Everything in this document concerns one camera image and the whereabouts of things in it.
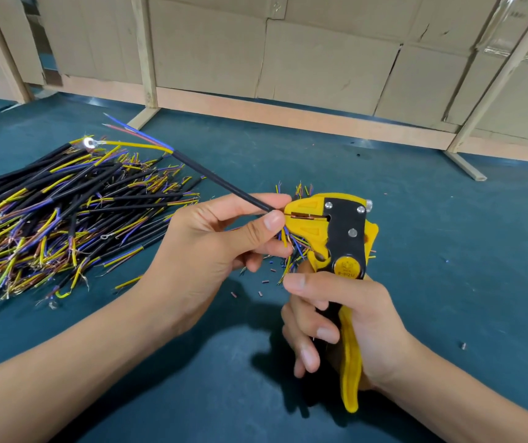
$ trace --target pile of cables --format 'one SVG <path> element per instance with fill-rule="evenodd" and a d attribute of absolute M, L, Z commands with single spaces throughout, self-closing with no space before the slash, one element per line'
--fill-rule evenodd
<path fill-rule="evenodd" d="M 174 208 L 198 202 L 205 177 L 180 177 L 184 164 L 164 165 L 167 153 L 141 161 L 85 140 L 0 175 L 0 298 L 50 281 L 46 298 L 66 297 L 87 270 L 113 270 L 163 237 Z"/>

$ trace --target left hand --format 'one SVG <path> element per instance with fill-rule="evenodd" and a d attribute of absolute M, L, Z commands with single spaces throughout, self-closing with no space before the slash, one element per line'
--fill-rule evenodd
<path fill-rule="evenodd" d="M 291 201 L 288 194 L 255 194 L 274 208 Z M 180 208 L 135 295 L 147 295 L 154 308 L 164 308 L 181 334 L 196 324 L 232 270 L 260 268 L 262 254 L 288 257 L 292 247 L 275 238 L 284 226 L 284 213 L 271 211 L 236 230 L 224 231 L 243 215 L 262 214 L 230 194 Z"/>

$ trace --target forearm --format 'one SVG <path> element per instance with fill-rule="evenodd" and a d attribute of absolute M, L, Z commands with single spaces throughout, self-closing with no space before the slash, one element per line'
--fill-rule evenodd
<path fill-rule="evenodd" d="M 0 364 L 0 441 L 48 440 L 171 338 L 139 294 Z"/>
<path fill-rule="evenodd" d="M 408 369 L 381 388 L 449 443 L 528 441 L 528 411 L 414 339 Z"/>

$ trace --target right hand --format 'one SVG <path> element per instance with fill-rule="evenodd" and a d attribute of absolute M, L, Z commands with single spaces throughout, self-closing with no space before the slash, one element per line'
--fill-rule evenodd
<path fill-rule="evenodd" d="M 298 273 L 285 275 L 283 284 L 291 296 L 282 308 L 282 333 L 295 351 L 296 377 L 319 369 L 319 354 L 311 337 L 332 344 L 340 339 L 338 328 L 315 310 L 327 309 L 329 301 L 353 311 L 352 325 L 365 375 L 361 377 L 361 389 L 381 388 L 405 370 L 416 340 L 403 326 L 382 284 L 368 277 L 354 280 L 329 272 L 313 273 L 308 261 L 300 265 Z"/>

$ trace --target wire stripper jaw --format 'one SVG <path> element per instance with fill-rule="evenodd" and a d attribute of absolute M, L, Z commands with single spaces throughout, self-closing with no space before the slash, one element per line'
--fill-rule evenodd
<path fill-rule="evenodd" d="M 378 234 L 378 226 L 367 220 L 367 212 L 366 200 L 342 193 L 315 194 L 295 200 L 284 208 L 286 227 L 311 245 L 312 252 L 307 256 L 314 271 L 326 270 L 354 279 L 364 278 Z M 352 311 L 346 306 L 330 303 L 326 311 L 319 313 L 340 329 L 340 390 L 346 410 L 354 413 L 358 410 L 358 384 L 363 361 L 352 327 Z M 320 354 L 328 345 L 315 340 Z"/>

